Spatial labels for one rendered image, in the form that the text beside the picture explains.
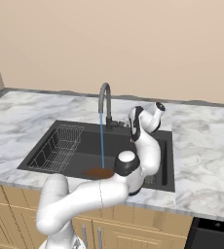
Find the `black kitchen sink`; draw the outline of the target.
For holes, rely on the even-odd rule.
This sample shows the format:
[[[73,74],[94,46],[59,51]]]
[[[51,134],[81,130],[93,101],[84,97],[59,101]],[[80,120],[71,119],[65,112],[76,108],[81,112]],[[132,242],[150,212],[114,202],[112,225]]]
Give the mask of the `black kitchen sink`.
[[[97,180],[97,178],[89,177],[85,172],[93,167],[101,167],[101,149],[100,149],[100,124],[86,124],[75,123],[68,121],[56,121],[49,130],[43,135],[35,147],[30,151],[26,158],[19,165],[21,170],[35,171],[40,173],[54,174],[46,170],[36,170],[28,167],[29,161],[46,141],[47,137],[58,128],[60,125],[77,125],[82,126],[84,131],[81,134],[81,143],[71,158],[65,170],[59,172],[66,177],[82,178],[89,180]],[[115,127],[112,131],[107,131],[103,127],[104,140],[104,168],[110,168],[122,177],[128,177],[132,173],[130,168],[122,168],[115,163],[117,157],[121,152],[132,151],[136,152],[137,147],[131,138],[131,130],[128,127]],[[138,176],[136,181],[141,184],[143,188],[150,190],[160,190],[173,193],[174,187],[174,165],[173,165],[173,147],[172,147],[172,133],[170,131],[155,131],[147,133],[145,142],[149,146],[155,144],[160,146],[161,161],[159,170],[156,173],[147,175],[156,177],[154,185],[147,185],[144,183],[145,177]]]

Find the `grey sink drain grid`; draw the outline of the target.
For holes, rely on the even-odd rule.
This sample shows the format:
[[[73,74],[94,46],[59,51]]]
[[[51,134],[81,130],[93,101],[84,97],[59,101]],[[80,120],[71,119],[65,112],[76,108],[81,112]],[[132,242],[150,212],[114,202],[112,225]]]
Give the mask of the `grey sink drain grid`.
[[[147,185],[154,185],[156,183],[156,177],[154,175],[146,176],[144,179],[144,183]]]

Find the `brown round cutting board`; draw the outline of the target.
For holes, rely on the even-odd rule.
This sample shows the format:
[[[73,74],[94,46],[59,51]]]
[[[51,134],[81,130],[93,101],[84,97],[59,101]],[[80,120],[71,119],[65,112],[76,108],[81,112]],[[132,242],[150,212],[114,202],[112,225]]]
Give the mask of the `brown round cutting board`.
[[[110,168],[93,167],[88,169],[85,174],[97,179],[106,179],[113,176],[114,171]]]

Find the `blue water stream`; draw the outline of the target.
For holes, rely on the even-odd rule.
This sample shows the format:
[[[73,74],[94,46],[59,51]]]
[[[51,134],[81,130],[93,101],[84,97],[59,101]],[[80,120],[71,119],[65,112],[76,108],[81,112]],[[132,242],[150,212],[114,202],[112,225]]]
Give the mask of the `blue water stream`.
[[[105,167],[105,163],[104,163],[104,140],[103,140],[102,112],[99,112],[99,121],[100,121],[100,149],[101,149],[101,163],[102,163],[102,169],[104,169],[104,167]]]

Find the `black dishwasher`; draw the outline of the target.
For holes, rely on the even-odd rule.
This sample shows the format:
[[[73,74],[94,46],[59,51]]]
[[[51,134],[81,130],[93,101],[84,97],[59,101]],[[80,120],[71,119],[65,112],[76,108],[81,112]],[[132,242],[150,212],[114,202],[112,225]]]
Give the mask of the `black dishwasher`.
[[[224,222],[194,218],[184,249],[224,249]]]

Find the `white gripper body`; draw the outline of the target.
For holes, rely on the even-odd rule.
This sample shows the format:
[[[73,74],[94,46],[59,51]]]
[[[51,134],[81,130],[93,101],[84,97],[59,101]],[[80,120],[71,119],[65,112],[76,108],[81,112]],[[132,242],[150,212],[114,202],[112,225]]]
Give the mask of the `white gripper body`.
[[[129,120],[131,123],[131,130],[136,130],[135,124],[134,124],[134,120],[135,120],[135,111],[136,108],[131,109],[130,113],[129,113]]]

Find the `dark grey curved faucet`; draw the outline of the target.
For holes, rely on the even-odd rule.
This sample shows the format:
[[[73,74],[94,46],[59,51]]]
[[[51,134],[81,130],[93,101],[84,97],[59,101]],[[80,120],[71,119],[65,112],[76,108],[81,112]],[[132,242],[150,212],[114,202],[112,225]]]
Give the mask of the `dark grey curved faucet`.
[[[106,130],[112,131],[114,127],[118,127],[118,122],[112,119],[111,113],[111,89],[108,83],[104,83],[99,91],[98,97],[98,113],[103,113],[103,103],[106,103]]]

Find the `light wood drawer front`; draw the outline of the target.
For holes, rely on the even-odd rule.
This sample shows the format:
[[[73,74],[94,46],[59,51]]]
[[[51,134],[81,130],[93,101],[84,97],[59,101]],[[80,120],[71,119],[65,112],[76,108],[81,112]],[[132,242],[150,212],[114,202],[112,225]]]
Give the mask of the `light wood drawer front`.
[[[16,207],[36,209],[40,192],[0,185],[0,203]]]
[[[191,216],[125,205],[87,211],[81,213],[80,217],[117,222],[183,237],[188,236],[193,221]]]

